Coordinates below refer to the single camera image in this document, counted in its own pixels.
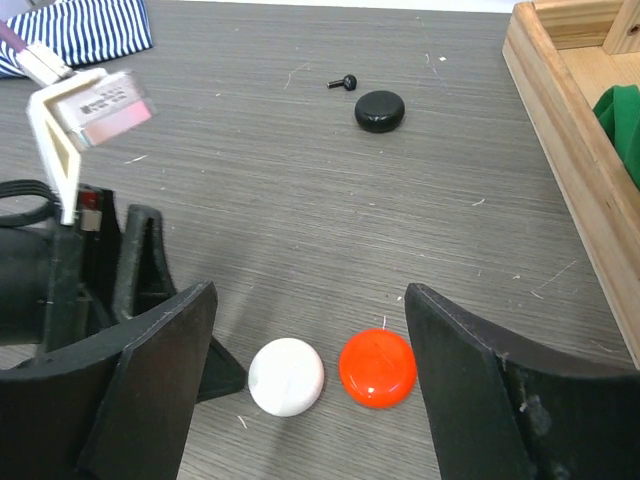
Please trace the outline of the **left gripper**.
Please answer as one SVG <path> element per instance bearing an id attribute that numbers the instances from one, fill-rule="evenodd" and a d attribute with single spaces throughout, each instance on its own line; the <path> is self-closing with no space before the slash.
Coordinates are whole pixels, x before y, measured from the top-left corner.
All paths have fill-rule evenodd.
<path id="1" fill-rule="evenodd" d="M 165 255 L 159 210 L 141 204 L 129 206 L 120 256 L 111 190 L 81 187 L 74 223 L 62 224 L 61 215 L 56 212 L 51 227 L 46 350 L 66 347 L 112 326 L 112 294 L 116 320 L 130 320 L 177 294 Z"/>

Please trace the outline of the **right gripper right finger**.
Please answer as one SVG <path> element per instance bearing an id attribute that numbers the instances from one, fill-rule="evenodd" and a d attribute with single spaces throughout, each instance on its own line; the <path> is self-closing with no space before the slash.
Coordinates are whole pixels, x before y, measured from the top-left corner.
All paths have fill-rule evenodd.
<path id="1" fill-rule="evenodd" d="M 635 479 L 639 373 L 579 358 L 418 283 L 405 315 L 445 479 Z"/>

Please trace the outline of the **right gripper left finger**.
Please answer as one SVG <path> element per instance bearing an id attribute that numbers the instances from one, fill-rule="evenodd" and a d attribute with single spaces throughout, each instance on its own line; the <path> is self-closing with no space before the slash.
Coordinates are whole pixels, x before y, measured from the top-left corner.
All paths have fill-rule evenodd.
<path id="1" fill-rule="evenodd" d="M 202 282 L 2 371 L 2 478 L 176 478 L 216 306 L 214 285 Z"/>

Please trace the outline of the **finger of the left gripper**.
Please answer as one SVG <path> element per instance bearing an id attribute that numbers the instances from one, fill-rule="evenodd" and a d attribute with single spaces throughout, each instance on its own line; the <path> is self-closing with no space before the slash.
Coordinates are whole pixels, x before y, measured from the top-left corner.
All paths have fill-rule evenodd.
<path id="1" fill-rule="evenodd" d="M 204 402 L 238 393 L 245 388 L 246 381 L 246 369 L 215 337 L 211 337 L 197 401 Z"/>

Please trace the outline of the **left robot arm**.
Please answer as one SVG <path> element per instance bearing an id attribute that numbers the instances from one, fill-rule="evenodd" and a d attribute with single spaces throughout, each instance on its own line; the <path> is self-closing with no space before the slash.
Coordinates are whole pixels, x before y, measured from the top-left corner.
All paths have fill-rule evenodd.
<path id="1" fill-rule="evenodd" d="M 84 187 L 70 225 L 49 187 L 14 180 L 3 195 L 42 207 L 1 220 L 1 342 L 39 353 L 1 374 L 1 416 L 40 420 L 72 439 L 95 423 L 166 414 L 183 428 L 197 403 L 244 389 L 246 370 L 213 337 L 211 282 L 177 290 L 161 213 Z"/>

